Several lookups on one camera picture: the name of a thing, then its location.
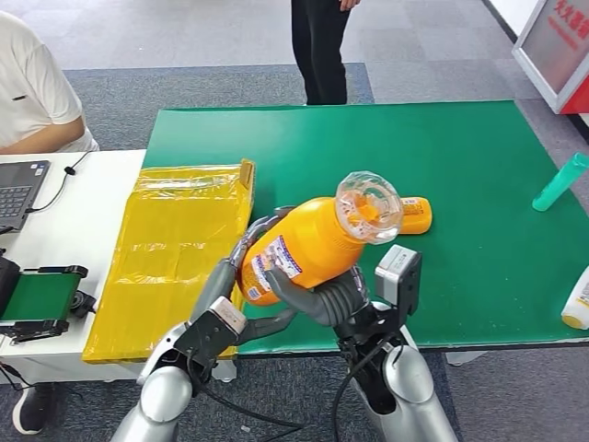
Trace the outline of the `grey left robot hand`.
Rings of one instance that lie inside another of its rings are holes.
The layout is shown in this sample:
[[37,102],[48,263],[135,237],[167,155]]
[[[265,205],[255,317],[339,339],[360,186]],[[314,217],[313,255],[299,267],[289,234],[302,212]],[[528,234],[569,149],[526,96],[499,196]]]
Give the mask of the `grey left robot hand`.
[[[277,207],[274,209],[272,215],[259,218],[249,226],[229,257],[222,258],[208,276],[193,308],[189,323],[195,322],[219,297],[226,297],[230,300],[238,272],[244,262],[246,252],[259,236],[270,230],[294,208],[293,205]],[[296,313],[293,310],[286,308],[274,317],[247,320],[244,329],[240,333],[235,345],[239,346],[280,333],[287,329],[295,317]]]

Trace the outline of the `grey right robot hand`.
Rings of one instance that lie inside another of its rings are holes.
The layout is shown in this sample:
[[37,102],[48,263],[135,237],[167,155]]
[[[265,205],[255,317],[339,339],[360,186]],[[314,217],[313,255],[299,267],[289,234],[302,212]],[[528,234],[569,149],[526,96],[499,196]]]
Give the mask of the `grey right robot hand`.
[[306,289],[294,284],[278,267],[265,272],[271,290],[291,308],[304,313],[323,326],[334,326],[337,316],[328,297],[328,284]]

